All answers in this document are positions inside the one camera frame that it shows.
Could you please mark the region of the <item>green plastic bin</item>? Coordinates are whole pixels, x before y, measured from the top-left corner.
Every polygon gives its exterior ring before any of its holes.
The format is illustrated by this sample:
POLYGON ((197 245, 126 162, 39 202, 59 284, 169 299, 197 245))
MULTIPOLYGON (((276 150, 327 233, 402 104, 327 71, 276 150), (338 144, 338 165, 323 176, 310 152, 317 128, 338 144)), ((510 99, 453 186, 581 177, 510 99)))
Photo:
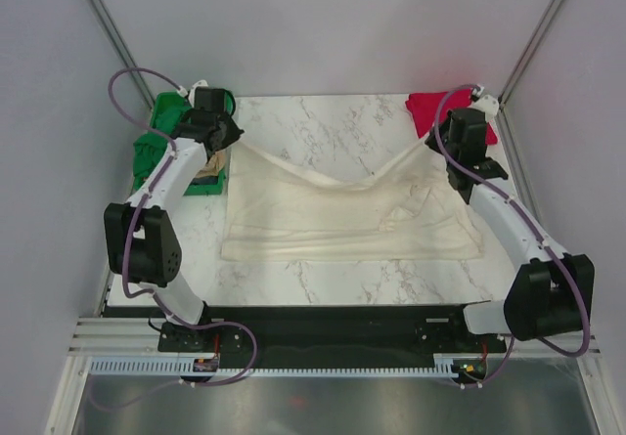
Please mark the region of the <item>green plastic bin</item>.
POLYGON ((170 157, 183 150, 189 138, 207 144, 207 161, 194 175, 187 196, 214 196, 223 192, 226 150, 244 134, 234 120, 233 94, 223 88, 201 88, 194 106, 173 93, 161 93, 150 121, 151 129, 133 144, 133 189, 139 190, 170 157))

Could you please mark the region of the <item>cream t shirt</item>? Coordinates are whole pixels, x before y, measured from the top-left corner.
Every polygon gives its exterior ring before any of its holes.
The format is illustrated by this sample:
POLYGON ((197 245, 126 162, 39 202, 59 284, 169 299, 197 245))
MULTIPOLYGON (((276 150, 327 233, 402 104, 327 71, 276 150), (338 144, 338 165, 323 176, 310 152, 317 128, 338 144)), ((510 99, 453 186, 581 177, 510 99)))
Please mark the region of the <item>cream t shirt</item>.
POLYGON ((225 260, 466 260, 482 253, 482 235, 450 187, 443 157, 421 143, 357 182, 244 143, 232 149, 225 260))

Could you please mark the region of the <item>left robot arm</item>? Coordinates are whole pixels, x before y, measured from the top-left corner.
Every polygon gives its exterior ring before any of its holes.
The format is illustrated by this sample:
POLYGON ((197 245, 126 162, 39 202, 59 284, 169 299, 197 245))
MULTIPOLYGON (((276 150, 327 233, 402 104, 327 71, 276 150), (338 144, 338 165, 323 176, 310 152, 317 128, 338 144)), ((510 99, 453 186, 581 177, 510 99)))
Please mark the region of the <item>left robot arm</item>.
POLYGON ((191 106, 169 133, 150 132, 165 140, 166 149, 142 186, 124 203, 111 203, 104 223, 110 268, 121 276, 126 297, 150 296, 171 322, 182 326, 181 339, 203 350, 214 339, 206 304, 181 272, 182 247, 170 213, 209 160, 244 134, 234 121, 236 103, 222 88, 197 85, 191 106))

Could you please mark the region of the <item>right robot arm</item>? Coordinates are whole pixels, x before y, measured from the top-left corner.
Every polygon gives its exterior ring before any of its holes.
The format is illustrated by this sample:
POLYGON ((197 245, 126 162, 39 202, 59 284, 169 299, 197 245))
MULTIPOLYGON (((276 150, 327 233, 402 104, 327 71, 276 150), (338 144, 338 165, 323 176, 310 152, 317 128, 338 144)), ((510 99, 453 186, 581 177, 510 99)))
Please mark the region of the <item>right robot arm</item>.
POLYGON ((444 156, 451 187, 486 222, 515 269, 507 296, 466 305, 464 316, 448 325, 449 341, 467 351, 483 334, 546 341, 581 331, 587 345, 595 267, 587 255, 573 255, 551 239, 509 192, 507 172, 486 153, 487 128, 482 110, 451 109, 426 139, 444 156))

